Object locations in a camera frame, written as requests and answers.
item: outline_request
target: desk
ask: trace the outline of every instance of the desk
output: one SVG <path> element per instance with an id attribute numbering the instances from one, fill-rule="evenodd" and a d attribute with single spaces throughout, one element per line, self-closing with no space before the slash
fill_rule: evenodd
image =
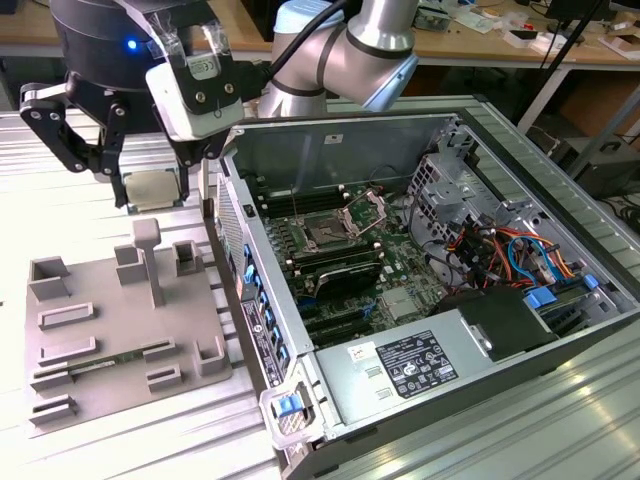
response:
<path id="1" fill-rule="evenodd" d="M 262 40 L 240 0 L 211 0 L 229 38 L 234 57 L 238 60 L 270 58 L 271 44 Z M 493 7 L 504 13 L 526 12 L 538 30 L 546 30 L 549 20 L 528 7 L 506 0 Z M 482 35 L 463 25 L 452 23 L 451 33 L 415 30 L 415 53 L 422 65 L 539 68 L 542 55 L 530 49 L 517 49 L 502 40 L 501 33 Z M 631 62 L 598 42 L 599 34 L 587 33 L 586 41 L 574 47 L 563 65 L 551 77 L 519 124 L 526 131 L 551 99 L 571 70 L 640 71 L 640 62 Z M 196 48 L 205 48 L 203 38 L 196 38 Z M 0 57 L 59 57 L 62 52 L 49 10 L 25 1 L 13 16 L 0 16 Z"/>

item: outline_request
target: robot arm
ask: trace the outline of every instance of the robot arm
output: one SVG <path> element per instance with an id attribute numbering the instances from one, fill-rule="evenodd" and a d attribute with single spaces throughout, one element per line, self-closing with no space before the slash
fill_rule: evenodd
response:
<path id="1" fill-rule="evenodd" d="M 292 0 L 278 11 L 273 57 L 328 2 Z M 388 109 L 418 64 L 411 24 L 418 0 L 364 0 L 360 14 L 342 23 L 338 12 L 302 44 L 269 85 L 261 117 L 326 112 L 325 89 L 372 111 Z"/>
<path id="2" fill-rule="evenodd" d="M 116 206 L 128 203 L 119 156 L 128 134 L 164 131 L 176 151 L 179 187 L 187 169 L 217 156 L 242 101 L 260 96 L 266 65 L 234 62 L 218 18 L 204 0 L 51 0 L 69 69 L 64 85 L 25 85 L 20 114 L 71 172 L 107 176 Z M 209 51 L 194 55 L 191 28 Z M 78 107 L 100 126 L 97 145 L 66 122 Z"/>
<path id="3" fill-rule="evenodd" d="M 285 3 L 269 67 L 233 60 L 205 0 L 50 0 L 69 74 L 63 85 L 25 85 L 20 115 L 69 171 L 107 176 L 118 208 L 128 203 L 125 136 L 162 130 L 186 199 L 187 169 L 219 155 L 242 102 L 270 80 L 261 116 L 322 113 L 325 88 L 371 110 L 395 101 L 417 64 L 410 26 L 418 0 L 365 0 L 348 27 L 338 11 L 346 2 Z M 206 52 L 192 51 L 192 28 L 202 29 Z M 96 145 L 67 123 L 70 105 L 100 126 Z"/>

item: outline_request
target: white label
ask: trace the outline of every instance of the white label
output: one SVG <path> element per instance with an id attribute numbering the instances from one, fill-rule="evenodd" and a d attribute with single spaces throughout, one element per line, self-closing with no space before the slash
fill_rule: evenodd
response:
<path id="1" fill-rule="evenodd" d="M 444 375 L 445 373 L 449 373 L 451 370 L 453 370 L 453 367 L 451 365 L 447 365 L 446 367 L 442 367 L 438 371 L 440 372 L 440 375 Z"/>
<path id="2" fill-rule="evenodd" d="M 373 342 L 361 343 L 360 345 L 347 348 L 347 351 L 349 355 L 351 355 L 353 362 L 359 362 L 360 360 L 375 357 L 376 344 Z"/>
<path id="3" fill-rule="evenodd" d="M 344 137 L 344 135 L 342 135 L 341 133 L 338 135 L 327 135 L 326 137 L 324 137 L 324 144 L 325 145 L 333 145 L 336 143 L 342 143 L 342 138 Z"/>
<path id="4" fill-rule="evenodd" d="M 189 57 L 189 70 L 196 80 L 206 80 L 218 75 L 218 61 L 211 54 Z"/>

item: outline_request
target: blue cable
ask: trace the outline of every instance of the blue cable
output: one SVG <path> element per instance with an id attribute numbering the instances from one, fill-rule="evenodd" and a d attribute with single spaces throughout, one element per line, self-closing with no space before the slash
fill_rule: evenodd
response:
<path id="1" fill-rule="evenodd" d="M 544 249 L 544 247 L 542 246 L 542 244 L 536 240 L 535 238 L 531 238 L 531 237 L 527 237 L 527 236 L 520 236 L 520 237 L 515 237 L 513 240 L 511 240 L 511 242 L 509 242 L 509 248 L 507 249 L 507 253 L 509 255 L 509 263 L 511 263 L 511 266 L 518 272 L 521 273 L 522 275 L 524 275 L 525 277 L 527 277 L 529 280 L 531 280 L 533 282 L 534 286 L 538 285 L 538 282 L 536 281 L 535 277 L 527 272 L 526 270 L 521 269 L 515 261 L 515 257 L 513 255 L 513 245 L 516 242 L 516 240 L 518 239 L 524 239 L 524 240 L 529 240 L 531 242 L 532 245 L 535 245 L 538 250 L 540 251 L 540 253 L 542 254 L 542 257 L 544 258 L 545 263 L 547 264 L 547 266 L 549 267 L 549 271 L 553 274 L 554 278 L 558 281 L 560 280 L 564 280 L 564 276 L 561 276 L 558 274 L 558 271 L 556 269 L 556 267 L 553 265 L 553 262 L 551 262 L 551 259 L 549 258 L 549 255 L 547 255 L 546 250 Z"/>

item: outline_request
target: warning label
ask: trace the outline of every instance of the warning label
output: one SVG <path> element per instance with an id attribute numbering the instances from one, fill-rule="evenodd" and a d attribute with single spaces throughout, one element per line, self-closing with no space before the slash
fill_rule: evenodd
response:
<path id="1" fill-rule="evenodd" d="M 458 378 L 431 330 L 377 347 L 376 351 L 402 398 Z"/>

